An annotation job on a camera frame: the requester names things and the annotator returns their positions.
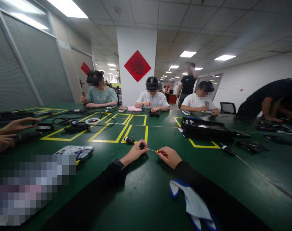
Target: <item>red diamond decoration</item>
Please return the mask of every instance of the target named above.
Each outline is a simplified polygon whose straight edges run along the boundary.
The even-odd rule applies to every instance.
[[[133,76],[136,82],[140,81],[148,71],[151,70],[151,67],[138,50],[127,61],[124,67]]]

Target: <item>ceiling light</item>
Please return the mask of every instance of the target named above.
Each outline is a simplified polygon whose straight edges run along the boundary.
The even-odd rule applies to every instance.
[[[11,13],[13,16],[16,16],[17,18],[21,19],[22,21],[38,28],[38,29],[45,29],[48,30],[47,27],[45,27],[44,25],[40,24],[39,22],[27,17],[26,15],[23,15],[21,13]]]
[[[216,58],[215,60],[226,61],[226,60],[234,58],[234,57],[235,56],[223,55],[223,56],[220,56],[220,57]]]
[[[72,0],[48,0],[64,15],[71,18],[88,18]]]
[[[26,13],[45,14],[26,0],[3,0]]]
[[[192,57],[193,55],[195,55],[196,54],[196,52],[192,52],[192,51],[184,51],[181,55],[180,55],[180,57],[187,57],[187,58],[190,58],[190,57]]]

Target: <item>white pillar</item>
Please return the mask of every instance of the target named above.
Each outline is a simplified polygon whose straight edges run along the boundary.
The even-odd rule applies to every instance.
[[[134,106],[141,92],[146,90],[147,78],[154,75],[157,33],[151,29],[117,27],[123,106]],[[151,67],[139,82],[124,67],[137,50]]]

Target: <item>black chair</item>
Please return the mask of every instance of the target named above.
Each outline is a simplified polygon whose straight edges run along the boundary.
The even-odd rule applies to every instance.
[[[229,102],[220,102],[221,104],[221,112],[223,114],[232,114],[236,115],[236,106],[234,103],[229,103]]]

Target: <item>orange screwdriver handle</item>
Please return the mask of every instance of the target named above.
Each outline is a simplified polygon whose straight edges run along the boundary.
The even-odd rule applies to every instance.
[[[160,153],[162,153],[162,154],[163,154],[163,156],[165,156],[166,158],[168,158],[168,155],[167,155],[167,153],[166,153],[166,152],[162,152],[162,151],[159,151],[159,150],[157,150],[157,151],[156,151],[156,154],[158,155],[158,154],[159,154],[159,152],[160,152]]]

